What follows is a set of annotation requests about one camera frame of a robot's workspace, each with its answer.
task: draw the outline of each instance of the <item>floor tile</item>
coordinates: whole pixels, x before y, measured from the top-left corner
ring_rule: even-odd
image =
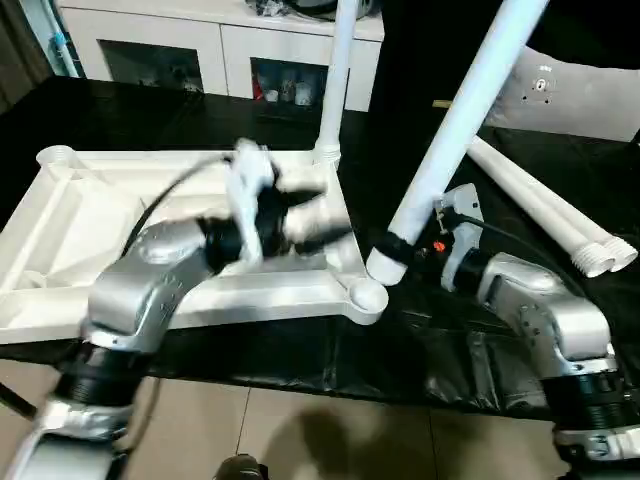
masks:
[[[151,392],[146,379],[137,419]],[[128,471],[130,480],[211,479],[235,455],[249,389],[163,380],[157,407]]]
[[[436,478],[425,408],[252,389],[238,451],[271,480]]]
[[[0,360],[0,382],[36,406],[42,405],[58,373],[45,365]],[[31,423],[0,404],[0,478]]]
[[[432,410],[439,480],[541,480],[568,470],[548,422]]]

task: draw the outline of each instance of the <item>black tablecloth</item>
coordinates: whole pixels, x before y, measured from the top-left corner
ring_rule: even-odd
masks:
[[[441,112],[398,131],[347,112],[339,176],[363,255],[390,220]],[[272,149],[311,149],[318,112],[248,100],[102,82],[52,79],[0,117],[4,148],[0,222],[10,216],[49,145],[77,150],[223,149],[240,136]],[[535,132],[484,129],[481,136],[606,229],[640,246],[640,149],[636,145]],[[581,279],[563,253],[465,159],[451,186],[475,183],[487,221],[545,250],[607,316],[631,381],[640,379],[640,262]],[[517,244],[485,233],[483,248],[531,259]],[[171,331],[152,366],[170,378],[225,382],[378,401],[451,406],[545,418],[540,385],[519,340],[473,300],[437,277],[408,275],[389,289],[378,323],[344,317],[292,319]],[[0,358],[55,363],[67,341],[0,347]]]

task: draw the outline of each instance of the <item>white cabinet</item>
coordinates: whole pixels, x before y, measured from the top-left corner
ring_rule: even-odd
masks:
[[[57,3],[90,79],[322,104],[333,23],[259,17],[244,0]],[[357,22],[346,109],[369,109],[383,38],[380,17]]]
[[[72,8],[62,15],[87,78],[228,94],[216,23]]]
[[[305,76],[305,72],[307,72],[306,76],[313,76],[310,69],[305,66],[327,67],[331,63],[333,38],[222,25],[222,43],[229,95],[254,98],[254,82],[260,73],[258,70],[261,60],[272,60],[284,64],[276,74],[282,74],[284,71],[284,76],[287,76],[287,72],[293,70],[292,73],[297,74],[297,79],[300,80],[300,77]],[[354,40],[352,43],[345,103],[348,110],[366,112],[369,109],[380,45],[378,42],[365,40]],[[324,91],[323,79],[317,78],[318,75],[315,77],[315,80],[312,80],[314,83],[312,89],[318,102],[320,94]]]

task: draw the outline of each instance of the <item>cabinet door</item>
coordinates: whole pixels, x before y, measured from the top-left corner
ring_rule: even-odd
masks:
[[[332,37],[230,25],[221,29],[229,95],[322,105]],[[353,41],[348,110],[369,109],[379,54],[380,43]]]
[[[88,78],[227,95],[220,26],[63,8]]]

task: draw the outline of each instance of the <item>black cable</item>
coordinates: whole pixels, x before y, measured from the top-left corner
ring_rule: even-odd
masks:
[[[509,240],[518,243],[519,245],[525,247],[529,252],[535,254],[538,257],[538,260],[546,263],[549,268],[554,270],[558,276],[562,279],[562,281],[567,284],[567,286],[571,286],[574,290],[574,293],[578,293],[580,296],[584,298],[588,298],[584,289],[576,282],[571,276],[565,272],[562,268],[558,266],[558,264],[553,261],[547,254],[545,254],[542,250],[534,247],[530,243],[526,242],[522,238],[514,235],[513,233],[509,233],[506,230],[502,230],[499,227],[491,225],[489,223],[483,222],[482,220],[478,220],[477,218],[470,217],[469,215],[464,215],[461,213],[455,213],[456,219],[460,221],[460,223],[472,223],[473,225],[477,225],[479,227],[484,228],[485,230],[489,230],[490,232],[496,233],[498,235],[502,235]]]

